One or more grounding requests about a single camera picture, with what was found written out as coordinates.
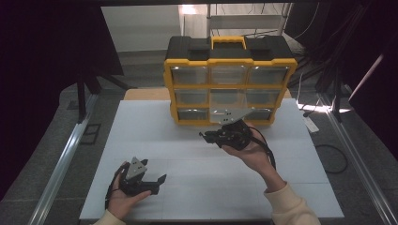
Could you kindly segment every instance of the white table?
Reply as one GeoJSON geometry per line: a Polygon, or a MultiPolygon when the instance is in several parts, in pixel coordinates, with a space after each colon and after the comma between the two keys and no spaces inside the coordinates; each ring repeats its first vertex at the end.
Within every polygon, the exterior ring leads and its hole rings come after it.
{"type": "MultiPolygon", "coordinates": [[[[262,178],[240,159],[206,143],[200,131],[174,123],[168,100],[122,100],[80,219],[98,219],[104,196],[123,161],[147,158],[145,181],[167,174],[158,195],[140,202],[126,220],[226,221],[270,219],[262,178]]],[[[258,127],[273,151],[277,171],[320,218],[341,218],[296,101],[285,98],[270,127],[258,127]]]]}

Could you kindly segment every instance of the black cable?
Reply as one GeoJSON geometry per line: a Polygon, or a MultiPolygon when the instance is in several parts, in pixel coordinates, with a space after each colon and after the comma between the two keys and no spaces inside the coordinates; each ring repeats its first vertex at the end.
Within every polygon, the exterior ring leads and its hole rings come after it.
{"type": "Polygon", "coordinates": [[[298,60],[298,67],[296,68],[296,71],[299,70],[300,68],[303,68],[304,66],[307,66],[307,64],[309,64],[311,62],[311,60],[306,60],[308,59],[308,54],[304,54],[303,58],[298,60]]]}
{"type": "Polygon", "coordinates": [[[269,157],[269,161],[271,162],[272,167],[275,169],[276,171],[276,162],[275,162],[275,157],[272,153],[272,151],[269,149],[266,138],[264,137],[264,135],[260,132],[260,130],[258,130],[255,127],[249,127],[251,129],[254,129],[255,131],[257,131],[260,135],[261,138],[263,138],[264,142],[261,142],[260,140],[254,138],[253,136],[251,136],[251,141],[254,143],[257,143],[258,145],[260,145],[264,151],[266,152],[267,156],[269,157]]]}
{"type": "MultiPolygon", "coordinates": [[[[264,7],[265,7],[265,6],[266,6],[266,4],[264,3],[264,4],[263,4],[263,8],[261,8],[261,13],[260,13],[261,15],[263,15],[264,7]]],[[[257,28],[254,30],[254,38],[257,38],[256,35],[257,35],[257,28]]]]}
{"type": "Polygon", "coordinates": [[[283,10],[284,10],[284,4],[286,4],[286,3],[283,3],[283,7],[282,7],[282,14],[283,14],[283,10]]]}
{"type": "Polygon", "coordinates": [[[307,28],[303,32],[301,32],[301,34],[299,34],[299,35],[297,35],[295,37],[292,37],[292,39],[296,40],[296,38],[301,37],[302,35],[305,34],[305,32],[307,32],[307,30],[311,27],[311,25],[314,22],[314,19],[315,19],[316,13],[318,12],[318,9],[319,9],[319,3],[318,3],[318,5],[316,5],[315,13],[313,15],[313,18],[310,21],[310,24],[308,24],[307,28]]]}
{"type": "Polygon", "coordinates": [[[273,3],[272,3],[272,6],[274,7],[276,13],[278,14],[278,10],[276,9],[275,5],[273,5],[273,3]]]}
{"type": "Polygon", "coordinates": [[[257,34],[253,33],[253,34],[247,34],[247,35],[242,35],[242,36],[252,36],[252,35],[266,34],[266,33],[272,33],[272,32],[275,32],[275,31],[278,31],[278,30],[265,31],[265,32],[257,33],[257,34]]]}
{"type": "MultiPolygon", "coordinates": [[[[223,9],[222,9],[222,10],[223,10],[223,9]]],[[[224,12],[224,14],[225,14],[225,12],[224,12]]],[[[216,4],[216,15],[218,15],[218,14],[217,14],[217,4],[216,4]]],[[[220,35],[219,29],[217,29],[217,33],[220,35]]],[[[213,30],[211,30],[211,34],[212,34],[213,37],[214,37],[213,30]]]]}
{"type": "Polygon", "coordinates": [[[316,52],[322,50],[323,48],[325,48],[325,49],[323,49],[323,52],[320,53],[319,58],[321,58],[322,55],[325,53],[326,48],[327,48],[327,46],[329,45],[330,41],[331,41],[332,39],[335,38],[335,35],[337,35],[340,31],[343,30],[343,28],[346,26],[346,24],[349,22],[349,20],[350,20],[353,16],[354,16],[354,11],[351,11],[348,15],[346,15],[346,17],[345,17],[344,21],[342,22],[342,24],[340,24],[340,26],[333,32],[333,34],[331,34],[331,35],[329,36],[328,40],[326,40],[324,43],[320,44],[319,46],[315,47],[315,48],[312,50],[312,53],[314,54],[314,53],[316,53],[316,52]]]}
{"type": "Polygon", "coordinates": [[[300,108],[300,110],[302,111],[302,110],[304,110],[304,107],[306,106],[306,105],[308,105],[310,102],[312,102],[313,101],[313,99],[311,99],[311,100],[308,100],[308,101],[306,101],[305,103],[303,103],[302,104],[302,106],[301,106],[301,108],[300,108]]]}
{"type": "Polygon", "coordinates": [[[343,159],[344,159],[344,166],[343,166],[343,168],[340,171],[328,171],[328,170],[325,170],[326,173],[339,174],[339,173],[343,173],[347,169],[347,167],[348,167],[348,159],[347,159],[347,156],[345,155],[345,153],[341,149],[339,149],[338,147],[335,147],[335,146],[333,146],[331,144],[326,144],[326,143],[316,145],[315,149],[317,150],[317,148],[319,148],[319,147],[332,148],[332,149],[338,151],[343,156],[343,159]]]}
{"type": "Polygon", "coordinates": [[[252,4],[252,9],[250,9],[250,11],[248,12],[248,15],[253,11],[253,6],[254,6],[254,3],[252,4]]]}
{"type": "Polygon", "coordinates": [[[114,189],[114,182],[115,182],[115,179],[117,178],[117,176],[118,176],[123,170],[127,169],[129,166],[130,166],[129,163],[126,163],[126,164],[124,164],[124,165],[121,165],[121,166],[119,167],[119,169],[117,169],[117,171],[115,172],[114,178],[112,179],[111,184],[108,186],[108,191],[106,192],[106,196],[105,196],[105,209],[108,208],[109,200],[110,200],[110,198],[111,198],[111,196],[112,196],[112,193],[113,193],[115,190],[117,190],[117,189],[114,189]]]}
{"type": "Polygon", "coordinates": [[[320,100],[320,98],[319,98],[318,101],[315,103],[315,107],[314,107],[313,110],[311,110],[310,112],[305,112],[302,116],[308,117],[311,113],[313,113],[313,112],[315,111],[316,107],[317,107],[318,104],[319,104],[319,100],[320,100]]]}

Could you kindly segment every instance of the yellow handle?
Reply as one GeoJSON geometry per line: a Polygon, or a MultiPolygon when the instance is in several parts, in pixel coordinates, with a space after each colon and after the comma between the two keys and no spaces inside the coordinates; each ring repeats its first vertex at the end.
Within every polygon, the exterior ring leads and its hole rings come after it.
{"type": "Polygon", "coordinates": [[[211,37],[211,49],[214,49],[214,43],[242,43],[243,49],[246,49],[245,37],[242,36],[216,36],[211,37]]]}

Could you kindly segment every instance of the sleeve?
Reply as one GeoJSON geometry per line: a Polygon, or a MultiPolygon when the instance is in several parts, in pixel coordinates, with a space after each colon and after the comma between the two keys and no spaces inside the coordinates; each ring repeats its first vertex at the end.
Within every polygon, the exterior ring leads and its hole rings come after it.
{"type": "Polygon", "coordinates": [[[112,213],[106,210],[102,218],[94,223],[94,225],[126,225],[126,223],[116,218],[112,213]]]}
{"type": "Polygon", "coordinates": [[[276,225],[320,224],[314,211],[297,195],[290,185],[272,193],[264,192],[272,205],[272,219],[276,225]]]}

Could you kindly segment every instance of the human hand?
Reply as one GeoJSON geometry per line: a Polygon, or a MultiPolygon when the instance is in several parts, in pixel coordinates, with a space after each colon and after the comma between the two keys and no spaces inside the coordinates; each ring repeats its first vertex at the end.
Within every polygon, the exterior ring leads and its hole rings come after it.
{"type": "MultiPolygon", "coordinates": [[[[251,128],[254,138],[263,143],[266,142],[264,137],[256,129],[253,129],[254,125],[252,123],[246,123],[246,125],[251,128]]],[[[258,143],[250,142],[248,146],[240,151],[228,145],[223,145],[222,149],[229,155],[242,159],[249,168],[258,173],[263,173],[269,167],[272,167],[267,153],[258,143]]]]}
{"type": "Polygon", "coordinates": [[[113,183],[113,192],[109,199],[108,211],[116,218],[122,220],[131,210],[131,208],[139,201],[145,199],[151,194],[151,191],[142,192],[134,197],[127,196],[121,189],[119,189],[120,174],[117,175],[113,183]]]}
{"type": "MultiPolygon", "coordinates": [[[[253,124],[246,123],[246,125],[251,128],[254,138],[263,143],[266,142],[265,138],[254,128],[253,124]]],[[[242,159],[250,169],[258,172],[267,184],[267,192],[280,190],[286,185],[270,163],[265,149],[258,143],[250,142],[248,146],[240,151],[228,145],[223,145],[222,149],[229,155],[242,159]]]]}

